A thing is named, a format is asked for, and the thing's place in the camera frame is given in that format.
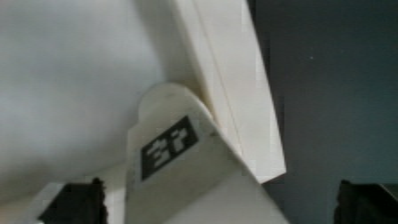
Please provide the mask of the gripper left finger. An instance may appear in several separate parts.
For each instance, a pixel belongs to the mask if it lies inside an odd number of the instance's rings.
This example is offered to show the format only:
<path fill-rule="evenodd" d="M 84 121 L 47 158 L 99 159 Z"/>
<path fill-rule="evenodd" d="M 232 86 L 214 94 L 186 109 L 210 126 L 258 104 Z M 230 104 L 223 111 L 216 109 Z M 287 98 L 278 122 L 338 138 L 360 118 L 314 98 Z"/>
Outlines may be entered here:
<path fill-rule="evenodd" d="M 109 224 L 104 180 L 51 183 L 15 224 Z"/>

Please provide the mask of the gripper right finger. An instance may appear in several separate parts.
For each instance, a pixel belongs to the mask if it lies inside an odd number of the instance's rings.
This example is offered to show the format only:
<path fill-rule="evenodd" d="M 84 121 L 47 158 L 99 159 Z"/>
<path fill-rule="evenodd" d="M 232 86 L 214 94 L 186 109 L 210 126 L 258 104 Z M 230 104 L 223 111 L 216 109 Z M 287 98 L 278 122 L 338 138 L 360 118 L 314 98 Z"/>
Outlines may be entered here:
<path fill-rule="evenodd" d="M 342 181 L 335 224 L 398 224 L 398 184 Z"/>

